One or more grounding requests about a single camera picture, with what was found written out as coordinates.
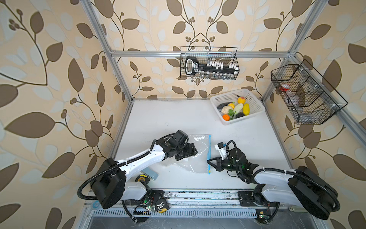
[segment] fruit basket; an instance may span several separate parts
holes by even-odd
[[[240,117],[240,118],[234,118],[229,121],[224,120],[222,117],[223,113],[221,113],[221,111],[219,111],[217,109],[217,106],[222,103],[229,103],[229,102],[235,102],[235,104],[238,104],[237,100],[240,97],[244,97],[245,104],[249,104],[249,108],[250,108],[249,114],[246,116]],[[220,121],[224,125],[232,124],[234,122],[239,122],[241,120],[254,117],[266,110],[264,108],[264,106],[262,105],[262,103],[259,101],[259,99],[257,99],[257,97],[255,97],[253,95],[253,93],[251,93],[248,89],[239,89],[239,90],[223,93],[220,95],[212,96],[210,98],[210,101],[211,101],[211,104],[212,104],[215,112],[219,116]]]

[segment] wallpaper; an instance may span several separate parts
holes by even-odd
[[[127,101],[78,1],[0,0],[0,48],[0,228],[72,228]]]
[[[112,49],[287,51],[312,0],[91,0]]]
[[[348,100],[345,109],[364,127],[365,37],[366,2],[329,0],[298,52]],[[338,192],[341,209],[330,214],[329,224],[335,229],[365,228],[366,149],[336,116],[322,125],[296,125],[276,92],[267,109],[294,167],[307,166]]]
[[[236,80],[210,80],[180,75],[180,61],[171,58],[117,58],[119,67],[135,98],[210,98],[241,88],[262,97],[270,84],[270,72],[278,58],[238,58]]]

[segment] black wire basket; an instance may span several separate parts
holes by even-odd
[[[182,46],[180,75],[210,80],[236,80],[240,71],[237,50],[234,47]]]
[[[271,71],[271,81],[297,124],[323,124],[348,102],[309,62],[304,61]],[[319,74],[321,82],[310,75],[311,69]]]

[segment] white table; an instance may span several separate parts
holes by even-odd
[[[211,134],[211,158],[219,156],[214,145],[234,140],[251,163],[290,169],[266,113],[224,126],[209,100],[136,100],[115,160],[133,156],[154,139],[182,130],[186,134]],[[177,165],[159,163],[150,168],[159,174],[149,186],[158,189],[252,189],[226,170],[192,173]]]

